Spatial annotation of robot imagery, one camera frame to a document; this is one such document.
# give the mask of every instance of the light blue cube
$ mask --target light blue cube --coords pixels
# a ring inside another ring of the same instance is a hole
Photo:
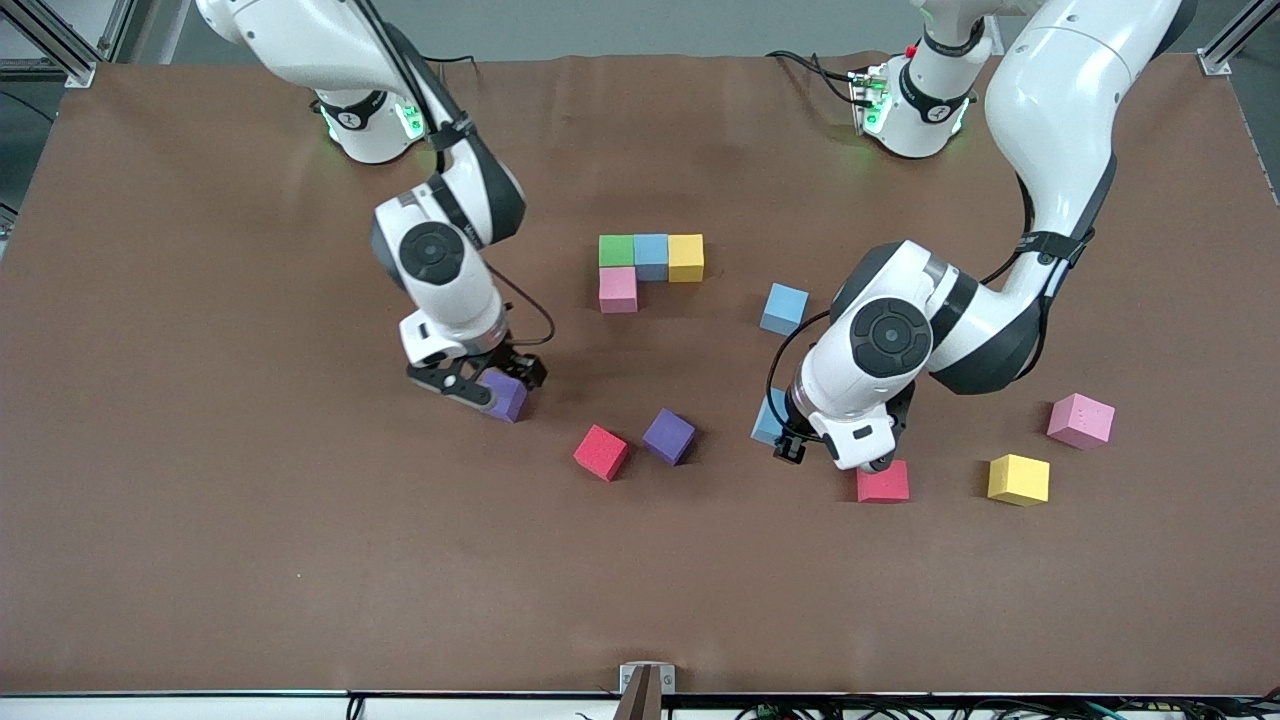
[[[773,397],[773,406],[778,409],[778,414],[786,418],[786,395],[774,387],[769,388],[769,396]],[[762,400],[760,414],[755,416],[755,428],[751,429],[751,439],[773,447],[773,442],[780,437],[782,437],[782,424],[778,423],[778,419],[773,416],[773,411],[769,410],[769,401]]]
[[[667,233],[636,234],[636,279],[667,282]]]
[[[771,333],[791,334],[804,320],[804,306],[808,304],[808,292],[773,283],[773,288],[769,290],[769,300],[764,304],[760,327]]]

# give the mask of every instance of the purple cube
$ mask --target purple cube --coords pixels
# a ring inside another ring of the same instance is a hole
[[[645,446],[668,465],[678,464],[692,441],[694,427],[666,407],[644,434]]]
[[[489,388],[498,398],[493,407],[484,411],[485,415],[498,418],[504,423],[515,423],[520,419],[520,410],[525,406],[525,398],[529,397],[529,388],[525,387],[525,383],[489,368],[480,375],[480,384]]]

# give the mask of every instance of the red cube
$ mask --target red cube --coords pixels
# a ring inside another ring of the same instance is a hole
[[[618,473],[622,461],[627,459],[627,441],[600,425],[591,425],[582,438],[582,445],[573,451],[573,460],[596,478],[609,483],[613,482],[613,475]]]
[[[906,502],[910,498],[906,461],[895,460],[879,473],[858,470],[858,502]]]

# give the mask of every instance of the table surface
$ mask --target table surface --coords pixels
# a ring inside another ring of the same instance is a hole
[[[402,373],[369,224],[426,149],[356,165],[256,67],[106,65],[64,100],[0,266],[0,689],[591,689],[635,659],[690,692],[1275,684],[1280,213],[1226,82],[1148,68],[1039,368],[922,383],[902,506],[749,438],[756,323],[772,282],[829,297],[886,241],[998,265],[1021,208],[980,108],[909,161],[773,60],[448,82],[529,193],[486,255],[559,324],[516,425]],[[705,233],[705,282],[602,315],[616,232]],[[1117,407],[1111,445],[1044,437],[1073,392]],[[664,406],[687,464],[573,464]],[[1051,502],[983,497],[1009,452],[1053,464]]]

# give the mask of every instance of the black circular joint cover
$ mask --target black circular joint cover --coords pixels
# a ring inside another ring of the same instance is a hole
[[[462,233],[444,223],[421,223],[401,241],[399,260],[404,272],[421,282],[448,284],[462,272]]]
[[[854,363],[873,378],[892,378],[919,368],[933,342],[931,336],[923,313],[891,297],[864,305],[849,329]]]

